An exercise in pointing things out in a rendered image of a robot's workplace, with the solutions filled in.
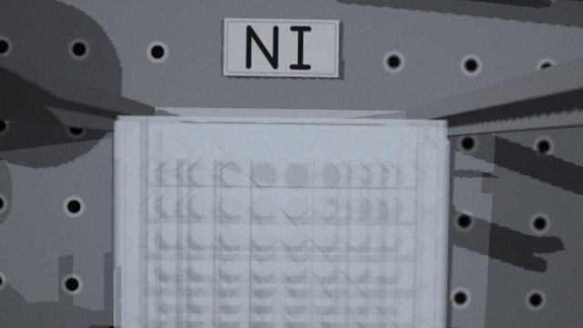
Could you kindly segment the grey perforated base plate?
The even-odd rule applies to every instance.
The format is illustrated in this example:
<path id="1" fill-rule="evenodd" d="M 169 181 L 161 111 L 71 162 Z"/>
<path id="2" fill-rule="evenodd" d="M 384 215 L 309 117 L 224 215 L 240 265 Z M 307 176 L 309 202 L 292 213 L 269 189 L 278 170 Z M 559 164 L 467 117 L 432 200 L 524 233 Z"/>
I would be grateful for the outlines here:
<path id="1" fill-rule="evenodd" d="M 224 18 L 339 20 L 225 77 Z M 583 56 L 583 0 L 0 0 L 0 55 L 154 108 L 406 111 Z M 583 328 L 583 127 L 450 141 L 446 328 Z M 0 328 L 114 326 L 114 132 L 0 121 Z"/>

